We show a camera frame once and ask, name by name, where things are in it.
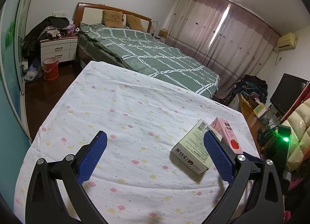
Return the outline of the pink strawberry milk carton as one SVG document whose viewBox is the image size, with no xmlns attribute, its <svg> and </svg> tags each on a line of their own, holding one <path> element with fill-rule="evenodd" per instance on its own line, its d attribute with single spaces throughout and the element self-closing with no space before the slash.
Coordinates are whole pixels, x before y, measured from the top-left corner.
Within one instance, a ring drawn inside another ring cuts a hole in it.
<svg viewBox="0 0 310 224">
<path fill-rule="evenodd" d="M 242 148 L 236 138 L 233 128 L 227 120 L 216 117 L 211 123 L 211 127 L 221 135 L 221 142 L 227 144 L 235 154 L 243 154 Z"/>
</svg>

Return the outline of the beige medicine box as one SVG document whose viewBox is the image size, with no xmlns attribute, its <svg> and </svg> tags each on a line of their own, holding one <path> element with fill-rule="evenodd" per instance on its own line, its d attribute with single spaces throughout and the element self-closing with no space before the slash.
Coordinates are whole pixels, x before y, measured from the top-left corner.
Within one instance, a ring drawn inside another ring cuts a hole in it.
<svg viewBox="0 0 310 224">
<path fill-rule="evenodd" d="M 197 175 L 207 171 L 213 164 L 203 142 L 204 134 L 209 130 L 219 140 L 222 139 L 221 135 L 214 128 L 203 119 L 200 119 L 171 150 L 171 154 Z"/>
</svg>

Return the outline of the wooden low cabinet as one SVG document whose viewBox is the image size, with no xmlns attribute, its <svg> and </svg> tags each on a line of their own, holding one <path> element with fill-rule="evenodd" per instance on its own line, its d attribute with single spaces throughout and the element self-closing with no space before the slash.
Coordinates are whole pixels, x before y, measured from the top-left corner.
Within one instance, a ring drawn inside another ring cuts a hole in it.
<svg viewBox="0 0 310 224">
<path fill-rule="evenodd" d="M 253 109 L 251 108 L 251 106 L 249 106 L 249 104 L 247 104 L 247 102 L 245 101 L 244 97 L 241 94 L 238 94 L 238 99 L 241 113 L 243 114 L 246 120 L 247 126 L 250 129 L 253 139 L 257 141 L 258 130 L 261 129 L 262 131 L 264 131 L 265 126 L 260 123 L 255 113 L 253 112 Z"/>
</svg>

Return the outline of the cream puffer jacket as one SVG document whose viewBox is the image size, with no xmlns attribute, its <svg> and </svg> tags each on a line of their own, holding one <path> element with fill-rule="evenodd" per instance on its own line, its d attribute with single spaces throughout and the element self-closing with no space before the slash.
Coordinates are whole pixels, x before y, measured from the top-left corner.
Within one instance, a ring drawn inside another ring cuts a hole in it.
<svg viewBox="0 0 310 224">
<path fill-rule="evenodd" d="M 278 127 L 278 133 L 288 138 L 286 168 L 288 171 L 299 169 L 303 161 L 309 159 L 310 146 L 310 108 L 309 99 L 301 103 L 292 114 Z"/>
</svg>

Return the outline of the sliding glass door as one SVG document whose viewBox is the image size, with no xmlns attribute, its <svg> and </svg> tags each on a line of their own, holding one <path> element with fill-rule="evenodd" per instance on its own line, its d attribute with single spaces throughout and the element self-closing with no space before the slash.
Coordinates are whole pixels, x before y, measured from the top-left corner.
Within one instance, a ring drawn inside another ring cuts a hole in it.
<svg viewBox="0 0 310 224">
<path fill-rule="evenodd" d="M 1 9 L 1 81 L 14 118 L 28 139 L 24 96 L 27 62 L 22 57 L 22 45 L 30 1 L 6 0 Z"/>
</svg>

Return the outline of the floral white tablecloth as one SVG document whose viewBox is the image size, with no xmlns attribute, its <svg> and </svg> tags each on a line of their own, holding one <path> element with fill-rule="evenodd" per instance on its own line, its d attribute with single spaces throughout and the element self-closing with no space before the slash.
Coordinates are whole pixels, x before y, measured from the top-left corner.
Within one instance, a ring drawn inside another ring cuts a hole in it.
<svg viewBox="0 0 310 224">
<path fill-rule="evenodd" d="M 170 83 L 91 62 L 39 125 L 17 179 L 14 214 L 25 219 L 38 159 L 62 160 L 104 131 L 108 146 L 83 186 L 109 223 L 201 223 L 227 183 L 215 167 L 196 175 L 171 150 L 198 120 L 216 118 L 229 121 L 241 148 L 257 155 L 241 113 Z"/>
</svg>

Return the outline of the black television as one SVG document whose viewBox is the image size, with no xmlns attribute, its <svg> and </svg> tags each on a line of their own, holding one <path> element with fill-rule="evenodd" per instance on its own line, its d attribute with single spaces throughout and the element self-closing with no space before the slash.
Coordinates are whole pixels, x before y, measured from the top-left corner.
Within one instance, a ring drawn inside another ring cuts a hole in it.
<svg viewBox="0 0 310 224">
<path fill-rule="evenodd" d="M 284 73 L 270 101 L 280 115 L 284 115 L 305 89 L 308 81 Z"/>
</svg>

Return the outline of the clothes pile by curtain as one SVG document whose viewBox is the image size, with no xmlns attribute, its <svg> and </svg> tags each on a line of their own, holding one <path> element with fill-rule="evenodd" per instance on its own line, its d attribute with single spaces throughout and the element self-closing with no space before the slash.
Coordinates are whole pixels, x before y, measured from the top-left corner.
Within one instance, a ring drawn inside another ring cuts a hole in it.
<svg viewBox="0 0 310 224">
<path fill-rule="evenodd" d="M 232 90 L 224 101 L 230 103 L 237 94 L 241 94 L 245 99 L 250 97 L 254 100 L 257 98 L 261 103 L 265 104 L 268 95 L 267 88 L 268 85 L 265 80 L 246 74 L 232 86 Z"/>
</svg>

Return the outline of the red bucket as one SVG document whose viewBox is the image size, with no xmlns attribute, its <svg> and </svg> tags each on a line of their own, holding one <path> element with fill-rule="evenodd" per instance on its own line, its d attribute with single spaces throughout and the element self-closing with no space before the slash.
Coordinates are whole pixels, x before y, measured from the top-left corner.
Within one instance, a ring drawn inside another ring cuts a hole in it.
<svg viewBox="0 0 310 224">
<path fill-rule="evenodd" d="M 43 61 L 44 80 L 53 81 L 59 77 L 58 63 L 59 61 L 56 57 L 50 57 Z"/>
</svg>

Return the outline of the white nightstand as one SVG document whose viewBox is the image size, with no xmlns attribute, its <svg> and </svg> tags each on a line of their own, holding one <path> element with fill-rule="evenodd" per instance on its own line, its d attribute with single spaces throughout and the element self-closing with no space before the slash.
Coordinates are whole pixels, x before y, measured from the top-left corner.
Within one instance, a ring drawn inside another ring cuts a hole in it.
<svg viewBox="0 0 310 224">
<path fill-rule="evenodd" d="M 48 58 L 57 58 L 59 63 L 76 59 L 78 37 L 75 34 L 59 39 L 40 41 L 41 63 Z"/>
</svg>

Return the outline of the air conditioner unit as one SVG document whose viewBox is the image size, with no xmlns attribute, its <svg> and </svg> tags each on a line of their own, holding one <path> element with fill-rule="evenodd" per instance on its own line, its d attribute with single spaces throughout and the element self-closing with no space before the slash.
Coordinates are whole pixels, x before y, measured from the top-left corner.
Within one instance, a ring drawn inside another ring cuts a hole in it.
<svg viewBox="0 0 310 224">
<path fill-rule="evenodd" d="M 275 52 L 293 50 L 296 48 L 298 37 L 293 33 L 288 33 L 280 37 L 274 48 Z"/>
</svg>

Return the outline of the dark clothes pile on nightstand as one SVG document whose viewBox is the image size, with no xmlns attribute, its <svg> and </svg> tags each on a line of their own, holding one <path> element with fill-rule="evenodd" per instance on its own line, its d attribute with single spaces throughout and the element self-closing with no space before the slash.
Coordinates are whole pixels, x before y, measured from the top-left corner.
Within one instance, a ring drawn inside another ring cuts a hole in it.
<svg viewBox="0 0 310 224">
<path fill-rule="evenodd" d="M 24 38 L 22 44 L 22 57 L 28 65 L 33 63 L 41 66 L 40 41 L 59 39 L 74 34 L 75 26 L 66 17 L 45 18 L 35 26 Z"/>
</svg>

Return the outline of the green plaid bed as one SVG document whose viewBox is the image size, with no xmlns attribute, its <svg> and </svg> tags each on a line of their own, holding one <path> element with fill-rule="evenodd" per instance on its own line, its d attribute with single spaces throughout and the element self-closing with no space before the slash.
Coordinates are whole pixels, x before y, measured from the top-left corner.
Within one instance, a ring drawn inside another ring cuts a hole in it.
<svg viewBox="0 0 310 224">
<path fill-rule="evenodd" d="M 93 61 L 104 61 L 212 98 L 220 77 L 206 66 L 154 39 L 151 34 L 82 22 L 78 46 Z"/>
</svg>

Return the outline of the pink striped curtains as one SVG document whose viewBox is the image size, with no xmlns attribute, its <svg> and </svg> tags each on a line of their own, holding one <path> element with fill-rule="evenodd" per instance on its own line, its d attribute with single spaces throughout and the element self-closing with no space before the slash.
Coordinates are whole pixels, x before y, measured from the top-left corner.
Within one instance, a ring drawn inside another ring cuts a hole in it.
<svg viewBox="0 0 310 224">
<path fill-rule="evenodd" d="M 246 74 L 260 72 L 280 37 L 262 19 L 228 0 L 178 0 L 167 30 L 168 45 L 220 76 L 220 99 Z"/>
</svg>

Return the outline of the wooden headboard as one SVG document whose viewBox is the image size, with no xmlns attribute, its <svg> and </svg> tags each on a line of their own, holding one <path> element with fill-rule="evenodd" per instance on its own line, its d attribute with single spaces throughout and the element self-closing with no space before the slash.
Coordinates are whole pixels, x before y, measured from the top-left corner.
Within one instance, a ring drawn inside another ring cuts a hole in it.
<svg viewBox="0 0 310 224">
<path fill-rule="evenodd" d="M 151 31 L 151 28 L 152 28 L 151 18 L 148 18 L 140 14 L 133 13 L 131 11 L 115 8 L 115 7 L 110 7 L 110 6 L 100 5 L 100 4 L 95 4 L 95 3 L 81 3 L 81 2 L 77 4 L 74 17 L 73 17 L 75 28 L 78 28 L 81 22 L 85 22 L 88 24 L 101 23 L 104 10 L 113 10 L 113 11 L 122 12 L 124 25 L 127 23 L 126 15 L 132 15 L 137 18 L 140 18 L 145 31 L 148 33 Z"/>
</svg>

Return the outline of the left brown pillow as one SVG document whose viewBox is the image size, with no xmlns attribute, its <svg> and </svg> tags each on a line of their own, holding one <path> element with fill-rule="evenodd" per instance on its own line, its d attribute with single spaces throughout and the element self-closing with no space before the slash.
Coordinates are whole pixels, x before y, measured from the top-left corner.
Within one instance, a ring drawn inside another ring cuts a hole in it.
<svg viewBox="0 0 310 224">
<path fill-rule="evenodd" d="M 106 27 L 123 28 L 123 13 L 114 10 L 104 10 L 102 13 L 102 23 Z"/>
</svg>

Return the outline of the brown pillow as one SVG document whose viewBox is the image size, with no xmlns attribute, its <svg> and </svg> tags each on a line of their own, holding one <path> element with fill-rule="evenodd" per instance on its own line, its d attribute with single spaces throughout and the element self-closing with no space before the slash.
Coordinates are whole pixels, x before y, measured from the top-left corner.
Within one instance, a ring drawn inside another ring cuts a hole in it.
<svg viewBox="0 0 310 224">
<path fill-rule="evenodd" d="M 123 28 L 123 13 L 114 10 L 104 10 L 102 13 L 102 23 L 106 27 Z"/>
<path fill-rule="evenodd" d="M 141 19 L 134 15 L 126 15 L 126 25 L 132 30 L 138 30 L 145 32 L 145 28 L 142 25 Z"/>
</svg>

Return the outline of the wicker basket on bedside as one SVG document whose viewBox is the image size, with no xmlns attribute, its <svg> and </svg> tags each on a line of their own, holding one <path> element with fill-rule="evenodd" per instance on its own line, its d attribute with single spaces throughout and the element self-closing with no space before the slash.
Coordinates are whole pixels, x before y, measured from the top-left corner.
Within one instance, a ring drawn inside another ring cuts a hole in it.
<svg viewBox="0 0 310 224">
<path fill-rule="evenodd" d="M 160 38 L 166 39 L 167 36 L 168 36 L 168 31 L 167 31 L 167 29 L 165 29 L 165 28 L 160 29 L 159 32 L 158 32 L 158 36 L 159 36 Z"/>
</svg>

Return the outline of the right brown pillow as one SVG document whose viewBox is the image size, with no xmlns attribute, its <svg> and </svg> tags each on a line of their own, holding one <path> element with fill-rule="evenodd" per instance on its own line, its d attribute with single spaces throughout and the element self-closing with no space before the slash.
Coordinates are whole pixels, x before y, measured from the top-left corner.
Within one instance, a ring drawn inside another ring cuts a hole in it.
<svg viewBox="0 0 310 224">
<path fill-rule="evenodd" d="M 126 15 L 126 25 L 132 30 L 138 30 L 145 32 L 145 28 L 142 25 L 141 19 L 134 15 Z"/>
</svg>

